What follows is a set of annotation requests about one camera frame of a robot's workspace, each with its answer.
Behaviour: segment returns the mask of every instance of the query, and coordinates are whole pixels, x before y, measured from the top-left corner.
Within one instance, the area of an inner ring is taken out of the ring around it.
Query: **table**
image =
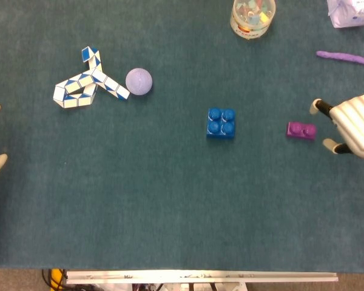
[[[326,1],[277,3],[256,41],[232,1],[0,1],[0,267],[364,272],[364,160],[308,113],[364,93],[364,27],[336,30]],[[64,110],[55,84],[100,50],[147,97]],[[233,141],[206,138],[209,107],[236,110]],[[286,138],[314,123],[315,142]]]

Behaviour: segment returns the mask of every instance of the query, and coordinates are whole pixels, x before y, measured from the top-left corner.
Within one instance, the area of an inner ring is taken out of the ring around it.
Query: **lavender ball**
[[[129,92],[134,95],[147,94],[152,87],[152,77],[145,69],[133,69],[127,74],[126,86]]]

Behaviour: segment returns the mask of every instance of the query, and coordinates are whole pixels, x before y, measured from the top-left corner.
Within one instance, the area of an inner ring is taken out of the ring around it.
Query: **plastic container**
[[[242,38],[259,38],[267,31],[275,10],[274,0],[235,0],[231,27]]]

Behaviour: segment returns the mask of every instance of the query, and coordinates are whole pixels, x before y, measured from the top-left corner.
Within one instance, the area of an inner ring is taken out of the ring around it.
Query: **purple clay stick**
[[[330,53],[319,50],[317,51],[316,55],[320,56],[321,58],[339,59],[341,61],[357,62],[361,65],[364,65],[364,58],[362,56],[351,55],[349,53]]]

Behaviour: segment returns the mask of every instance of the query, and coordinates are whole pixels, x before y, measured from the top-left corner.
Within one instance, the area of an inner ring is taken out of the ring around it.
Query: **plastic bag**
[[[328,0],[328,8],[335,28],[364,25],[364,0]]]

